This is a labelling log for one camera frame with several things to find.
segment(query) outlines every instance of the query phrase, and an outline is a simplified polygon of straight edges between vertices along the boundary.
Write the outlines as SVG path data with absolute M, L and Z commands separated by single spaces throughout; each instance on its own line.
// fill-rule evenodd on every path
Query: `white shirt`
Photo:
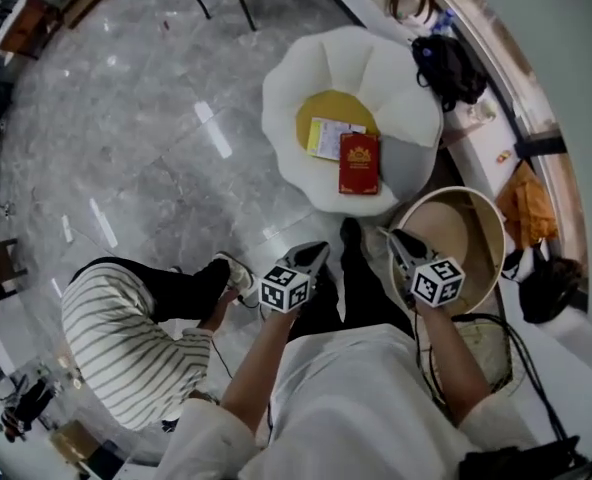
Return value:
M 118 423 L 140 430 L 178 418 L 205 377 L 211 331 L 186 329 L 174 341 L 150 319 L 154 301 L 143 282 L 114 263 L 85 270 L 65 290 L 62 307 L 78 368 Z
M 415 347 L 389 325 L 295 340 L 272 395 L 269 447 L 259 451 L 231 413 L 190 400 L 156 480 L 455 478 L 468 452 L 536 445 L 498 395 L 455 428 L 429 397 Z

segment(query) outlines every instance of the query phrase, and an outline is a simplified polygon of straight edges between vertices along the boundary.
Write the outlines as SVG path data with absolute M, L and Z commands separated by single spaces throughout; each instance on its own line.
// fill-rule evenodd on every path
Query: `yellow seat cushion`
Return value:
M 363 125 L 367 133 L 380 135 L 374 116 L 358 98 L 346 92 L 323 91 L 307 98 L 296 114 L 296 136 L 305 150 L 312 117 Z

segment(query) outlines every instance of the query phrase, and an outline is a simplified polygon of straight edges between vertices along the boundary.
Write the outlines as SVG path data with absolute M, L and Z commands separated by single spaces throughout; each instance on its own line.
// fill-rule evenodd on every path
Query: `red passport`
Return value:
M 378 136 L 364 133 L 341 135 L 338 191 L 341 194 L 376 195 L 379 185 Z

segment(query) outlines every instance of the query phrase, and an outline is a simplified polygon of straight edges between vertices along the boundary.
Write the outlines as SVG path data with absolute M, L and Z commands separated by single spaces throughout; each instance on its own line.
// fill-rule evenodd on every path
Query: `white striped top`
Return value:
M 149 318 L 153 307 L 142 281 L 113 263 L 87 269 L 62 299 L 65 337 L 83 378 L 131 430 L 178 413 L 209 362 L 211 331 L 189 329 L 174 341 Z

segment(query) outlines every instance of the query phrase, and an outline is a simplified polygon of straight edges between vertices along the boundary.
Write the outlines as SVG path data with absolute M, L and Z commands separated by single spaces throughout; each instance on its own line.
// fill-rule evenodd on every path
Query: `forearm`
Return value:
M 221 407 L 256 432 L 269 403 L 276 374 L 296 312 L 272 313 L 245 356 L 229 387 Z
M 420 305 L 419 313 L 434 350 L 445 402 L 459 424 L 490 395 L 489 384 L 449 316 L 440 309 Z

